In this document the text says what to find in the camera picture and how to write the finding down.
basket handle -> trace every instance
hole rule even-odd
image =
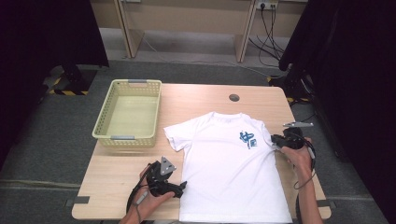
[[[147,79],[128,79],[128,83],[147,83]]]
[[[111,135],[111,140],[134,140],[133,135]]]

white t-shirt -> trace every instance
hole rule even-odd
[[[185,153],[180,221],[291,222],[262,121],[211,112],[164,130],[172,148]]]

blue logo print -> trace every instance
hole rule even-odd
[[[241,132],[239,135],[240,135],[239,139],[241,139],[244,143],[247,143],[248,149],[250,149],[250,147],[257,146],[257,140],[252,139],[254,137],[254,133]]]

table hole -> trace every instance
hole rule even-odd
[[[230,100],[233,102],[238,102],[239,101],[239,96],[237,94],[231,94],[229,96]]]

black curtain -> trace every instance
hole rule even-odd
[[[89,0],[0,1],[0,168],[55,66],[108,66]]]
[[[327,2],[308,2],[280,68],[293,63],[291,83],[312,77],[319,110],[384,216],[396,223],[396,2]]]

